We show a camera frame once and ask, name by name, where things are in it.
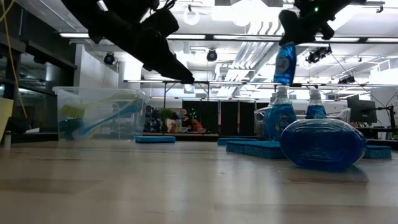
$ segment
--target blue brush handle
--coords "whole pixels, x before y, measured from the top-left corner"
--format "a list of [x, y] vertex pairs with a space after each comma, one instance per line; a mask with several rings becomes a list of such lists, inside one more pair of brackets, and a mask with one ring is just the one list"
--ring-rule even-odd
[[136, 103], [136, 101], [133, 101], [129, 104], [127, 104], [126, 106], [124, 106], [122, 109], [120, 109], [119, 111], [113, 113], [111, 116], [107, 117], [107, 118], [103, 118], [99, 121], [95, 121], [93, 124], [80, 128], [77, 130], [77, 135], [79, 136], [84, 136], [86, 134], [88, 134], [90, 131], [92, 131], [93, 129], [95, 129], [97, 126], [99, 126], [102, 123], [105, 123], [109, 120], [112, 120], [114, 118], [117, 118], [118, 116], [122, 116], [128, 113], [135, 113], [138, 111], [138, 105]]

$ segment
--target blue sponge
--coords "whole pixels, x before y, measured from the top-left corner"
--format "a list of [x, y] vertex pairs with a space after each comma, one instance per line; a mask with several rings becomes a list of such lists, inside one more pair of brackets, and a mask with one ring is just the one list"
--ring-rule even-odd
[[266, 159], [286, 159], [285, 154], [280, 150], [279, 142], [247, 142], [244, 153]]
[[173, 136], [136, 136], [136, 143], [175, 143]]
[[247, 143], [246, 141], [228, 141], [226, 143], [226, 151], [227, 152], [243, 153], [244, 146], [246, 143]]
[[392, 151], [390, 146], [366, 146], [365, 159], [391, 159]]
[[257, 139], [246, 139], [246, 138], [219, 138], [217, 140], [217, 146], [226, 146], [228, 141], [257, 141]]

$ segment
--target clear plastic bin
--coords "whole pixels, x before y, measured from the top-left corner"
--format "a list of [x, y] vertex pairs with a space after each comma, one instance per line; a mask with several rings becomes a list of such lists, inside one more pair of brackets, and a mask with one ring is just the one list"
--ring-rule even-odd
[[[271, 108], [266, 107], [254, 111], [254, 127], [256, 129], [256, 135], [260, 138], [264, 135], [264, 128], [267, 123], [264, 119], [266, 119], [266, 114], [270, 109]], [[349, 124], [349, 120], [351, 119], [351, 109], [345, 108], [340, 112], [328, 113], [326, 116], [327, 118], [339, 119]], [[297, 115], [297, 119], [305, 119], [305, 115]]]
[[59, 140], [142, 136], [149, 97], [141, 90], [57, 86]]

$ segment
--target blue plastic bottle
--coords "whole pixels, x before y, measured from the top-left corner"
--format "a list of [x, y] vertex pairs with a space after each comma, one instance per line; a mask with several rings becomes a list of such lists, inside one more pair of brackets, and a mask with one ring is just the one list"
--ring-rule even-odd
[[300, 167], [339, 171], [363, 157], [366, 138], [344, 121], [303, 119], [285, 129], [280, 148]]
[[265, 141], [270, 140], [270, 136], [269, 136], [270, 130], [269, 130], [269, 127], [267, 126], [267, 121], [269, 119], [269, 115], [271, 113], [271, 109], [272, 109], [272, 106], [274, 105], [275, 99], [276, 99], [276, 93], [272, 93], [271, 99], [269, 100], [269, 104], [267, 107], [268, 110], [266, 111], [266, 113], [264, 115], [264, 139], [265, 139]]
[[308, 103], [306, 119], [326, 118], [325, 107], [323, 106], [319, 90], [310, 90], [310, 102]]
[[280, 47], [276, 57], [274, 82], [292, 84], [296, 71], [296, 45], [293, 42]]
[[269, 140], [279, 141], [284, 129], [297, 120], [292, 102], [287, 97], [287, 87], [278, 86], [276, 99], [267, 118]]

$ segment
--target yellow cable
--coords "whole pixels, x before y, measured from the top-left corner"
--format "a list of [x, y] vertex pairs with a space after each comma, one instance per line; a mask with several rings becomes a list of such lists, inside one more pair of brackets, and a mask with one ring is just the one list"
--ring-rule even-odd
[[[5, 25], [6, 25], [6, 36], [7, 36], [7, 43], [8, 43], [8, 51], [9, 51], [9, 54], [10, 54], [12, 72], [14, 73], [14, 78], [15, 78], [15, 88], [17, 88], [17, 92], [19, 93], [19, 85], [18, 85], [17, 72], [16, 72], [16, 70], [15, 70], [14, 59], [12, 58], [11, 41], [10, 41], [10, 36], [9, 36], [9, 31], [8, 31], [8, 24], [7, 24], [7, 13], [8, 13], [9, 10], [11, 9], [12, 5], [14, 4], [14, 1], [15, 1], [15, 0], [12, 0], [12, 2], [10, 3], [10, 5], [8, 6], [7, 10], [6, 10], [6, 7], [4, 6], [4, 3], [2, 4], [3, 15], [0, 17], [0, 22], [1, 22], [2, 20], [4, 20], [4, 23], [5, 23]], [[25, 106], [24, 106], [24, 102], [23, 102], [23, 100], [22, 100], [22, 96], [19, 96], [19, 99], [20, 99], [20, 101], [21, 101], [21, 106], [22, 106], [22, 110], [24, 111], [25, 118], [27, 118], [26, 110], [25, 110]]]

